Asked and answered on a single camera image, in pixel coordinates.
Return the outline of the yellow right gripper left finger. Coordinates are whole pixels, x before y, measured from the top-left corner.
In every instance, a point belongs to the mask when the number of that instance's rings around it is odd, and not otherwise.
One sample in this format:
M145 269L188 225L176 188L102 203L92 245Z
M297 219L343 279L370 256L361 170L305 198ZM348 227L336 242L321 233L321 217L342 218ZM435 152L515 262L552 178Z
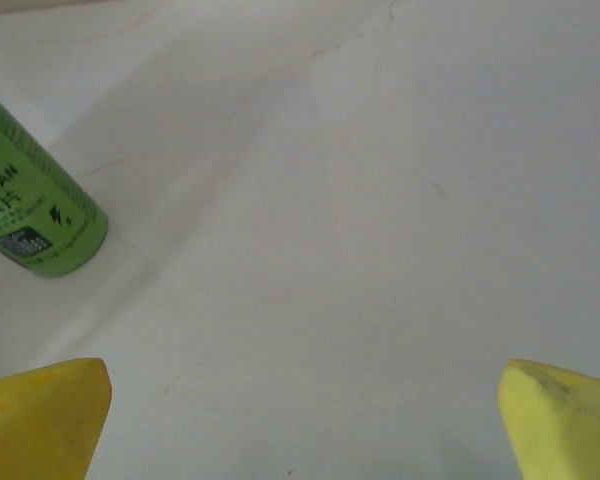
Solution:
M84 479L111 399L100 358L0 378L0 479Z

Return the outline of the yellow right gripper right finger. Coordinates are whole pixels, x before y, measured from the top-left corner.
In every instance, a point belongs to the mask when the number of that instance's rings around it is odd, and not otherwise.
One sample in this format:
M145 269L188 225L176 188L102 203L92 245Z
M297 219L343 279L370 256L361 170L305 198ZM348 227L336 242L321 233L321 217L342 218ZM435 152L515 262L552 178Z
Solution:
M524 479L600 479L600 379L511 360L497 392Z

